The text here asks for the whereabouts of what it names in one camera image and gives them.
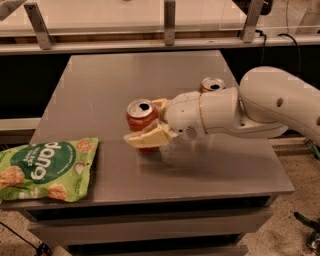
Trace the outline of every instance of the table surface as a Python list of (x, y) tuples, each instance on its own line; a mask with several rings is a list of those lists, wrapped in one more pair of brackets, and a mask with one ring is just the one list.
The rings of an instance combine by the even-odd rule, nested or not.
[(88, 195), (75, 203), (51, 199), (3, 202), (3, 209), (78, 207), (235, 198), (293, 192), (266, 139), (224, 134), (176, 138), (153, 155), (127, 145), (125, 114), (137, 98), (173, 98), (197, 90), (205, 77), (238, 86), (219, 51), (72, 56), (32, 143), (97, 136)]

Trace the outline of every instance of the snack bag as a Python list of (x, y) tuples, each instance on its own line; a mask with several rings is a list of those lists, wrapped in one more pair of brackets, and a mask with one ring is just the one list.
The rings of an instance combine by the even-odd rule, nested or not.
[(97, 138), (84, 138), (0, 152), (0, 199), (81, 199), (87, 194), (97, 146)]

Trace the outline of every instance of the red soda can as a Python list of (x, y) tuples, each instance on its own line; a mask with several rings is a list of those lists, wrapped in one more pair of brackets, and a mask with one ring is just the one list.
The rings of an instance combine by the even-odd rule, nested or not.
[[(159, 117), (159, 111), (154, 104), (147, 99), (132, 101), (127, 108), (127, 122), (132, 132), (143, 130)], [(138, 148), (141, 153), (149, 154), (159, 150), (159, 147)]]

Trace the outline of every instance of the printed logo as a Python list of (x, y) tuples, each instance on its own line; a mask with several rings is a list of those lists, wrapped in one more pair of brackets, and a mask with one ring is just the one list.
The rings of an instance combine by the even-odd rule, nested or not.
[(75, 148), (68, 142), (52, 142), (26, 147), (11, 158), (11, 165), (19, 166), (26, 179), (44, 184), (65, 174), (74, 164)]

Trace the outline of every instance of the can lid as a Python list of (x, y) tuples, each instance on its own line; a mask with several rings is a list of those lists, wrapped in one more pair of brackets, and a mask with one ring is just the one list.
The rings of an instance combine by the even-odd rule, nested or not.
[(153, 104), (147, 99), (138, 99), (132, 101), (127, 108), (127, 112), (131, 117), (143, 118), (150, 115), (153, 111)]
[(211, 78), (207, 77), (202, 80), (202, 85), (204, 88), (210, 91), (215, 91), (219, 89), (224, 89), (226, 86), (224, 84), (224, 81), (220, 78)]

